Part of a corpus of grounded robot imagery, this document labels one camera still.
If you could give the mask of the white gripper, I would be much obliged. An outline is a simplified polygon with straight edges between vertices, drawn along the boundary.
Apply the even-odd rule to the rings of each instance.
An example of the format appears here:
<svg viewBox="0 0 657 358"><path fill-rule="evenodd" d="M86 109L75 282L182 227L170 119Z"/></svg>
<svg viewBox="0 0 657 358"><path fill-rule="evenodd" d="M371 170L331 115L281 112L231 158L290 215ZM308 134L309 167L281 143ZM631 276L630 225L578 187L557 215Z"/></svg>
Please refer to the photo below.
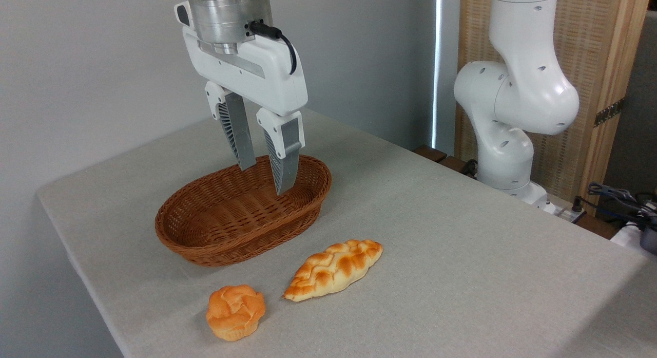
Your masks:
<svg viewBox="0 0 657 358"><path fill-rule="evenodd" d="M260 35L238 44L237 54L220 53L215 45L199 40L188 2L177 4L175 10L191 62L209 80L205 92L212 117L220 122L242 171L256 164L242 97L263 107L256 117L281 196L296 181L299 150L305 147L302 113L297 111L308 101L300 56L282 40Z"/></svg>

